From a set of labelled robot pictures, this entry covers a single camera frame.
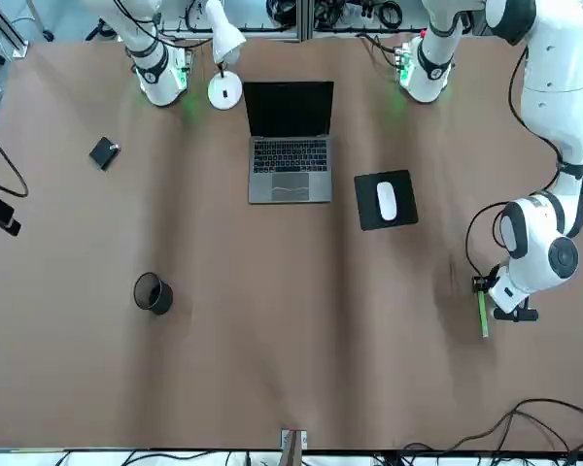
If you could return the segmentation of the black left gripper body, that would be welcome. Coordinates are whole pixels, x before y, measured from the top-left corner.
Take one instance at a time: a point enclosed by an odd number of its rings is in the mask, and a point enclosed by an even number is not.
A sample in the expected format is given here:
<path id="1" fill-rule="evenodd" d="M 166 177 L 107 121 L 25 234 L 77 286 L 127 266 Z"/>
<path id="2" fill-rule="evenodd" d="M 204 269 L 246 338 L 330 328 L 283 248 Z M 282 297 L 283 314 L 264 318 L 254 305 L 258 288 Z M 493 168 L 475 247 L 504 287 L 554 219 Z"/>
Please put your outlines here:
<path id="1" fill-rule="evenodd" d="M 529 300 L 530 298 L 525 298 L 509 313 L 500 307 L 495 307 L 493 310 L 494 319 L 513 322 L 537 321 L 539 319 L 539 313 L 537 309 L 529 306 Z"/>

